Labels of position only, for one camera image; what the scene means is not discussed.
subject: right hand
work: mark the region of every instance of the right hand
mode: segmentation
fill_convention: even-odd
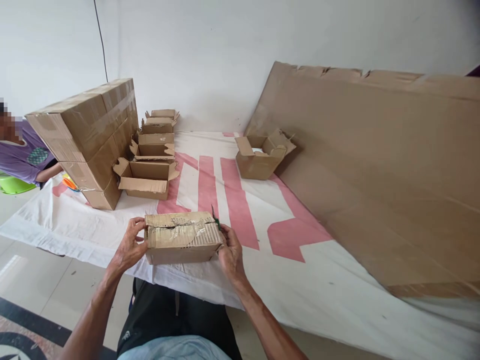
[[[221,233],[225,237],[225,243],[218,251],[221,269],[226,277],[232,282],[247,280],[242,258],[242,245],[231,227],[220,224]]]

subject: scissors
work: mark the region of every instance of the scissors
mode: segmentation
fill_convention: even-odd
[[[213,205],[211,206],[211,215],[213,216],[213,220],[215,220],[215,222],[218,226],[218,230],[222,230],[222,228],[220,227],[220,220],[215,217],[215,211],[214,211],[214,206]]]

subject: left hand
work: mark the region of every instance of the left hand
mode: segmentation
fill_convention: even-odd
[[[143,217],[135,217],[130,219],[125,235],[121,240],[120,246],[116,250],[115,255],[110,261],[109,267],[120,271],[122,274],[130,269],[147,252],[147,242],[142,237],[138,237],[138,233],[145,229],[145,219]]]

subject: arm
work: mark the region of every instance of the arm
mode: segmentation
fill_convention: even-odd
[[[45,183],[49,179],[53,178],[55,175],[60,174],[62,171],[63,171],[63,169],[60,166],[60,163],[57,162],[52,167],[49,167],[48,169],[40,171],[36,175],[35,180],[38,181],[39,183]]]
[[[139,244],[138,242],[143,239],[137,236],[145,227],[145,219],[142,217],[133,218],[128,222],[126,233],[106,268],[103,280],[57,360],[98,358],[120,278],[147,252],[147,242]]]
[[[260,338],[266,357],[269,360],[307,359],[250,285],[245,275],[242,245],[235,231],[226,225],[220,226],[226,240],[226,246],[224,245],[218,252],[222,270],[240,298]]]

